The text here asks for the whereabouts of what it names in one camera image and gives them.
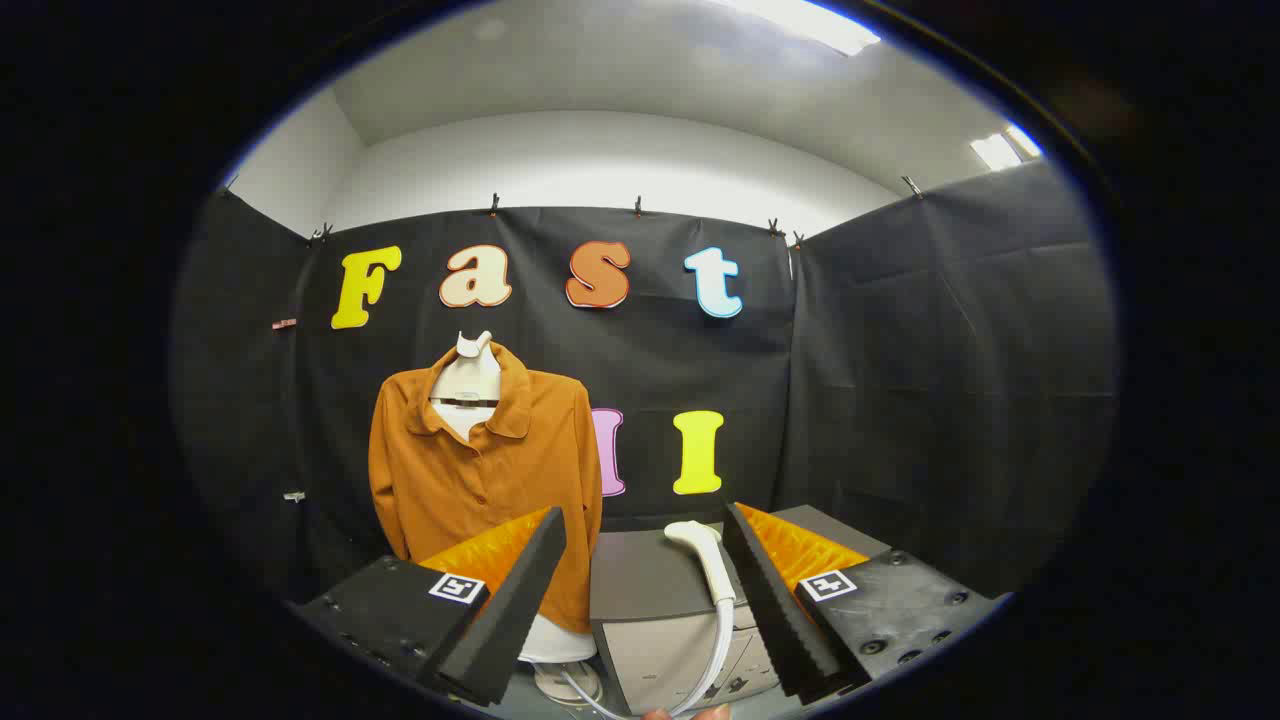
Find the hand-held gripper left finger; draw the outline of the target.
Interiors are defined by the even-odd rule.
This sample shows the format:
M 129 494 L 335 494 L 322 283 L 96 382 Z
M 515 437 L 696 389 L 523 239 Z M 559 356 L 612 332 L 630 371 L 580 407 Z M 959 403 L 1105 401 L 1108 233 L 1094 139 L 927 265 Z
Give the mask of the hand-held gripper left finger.
M 550 506 L 421 562 L 379 557 L 293 610 L 403 685 L 494 705 L 566 547 L 563 512 Z

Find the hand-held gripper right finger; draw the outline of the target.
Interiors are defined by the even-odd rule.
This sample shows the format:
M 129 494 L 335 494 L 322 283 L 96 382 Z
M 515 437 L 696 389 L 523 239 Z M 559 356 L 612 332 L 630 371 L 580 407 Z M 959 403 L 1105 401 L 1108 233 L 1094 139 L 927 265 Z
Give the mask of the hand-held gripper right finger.
M 803 705 L 932 660 L 1005 603 L 809 506 L 730 503 L 722 538 L 781 688 Z

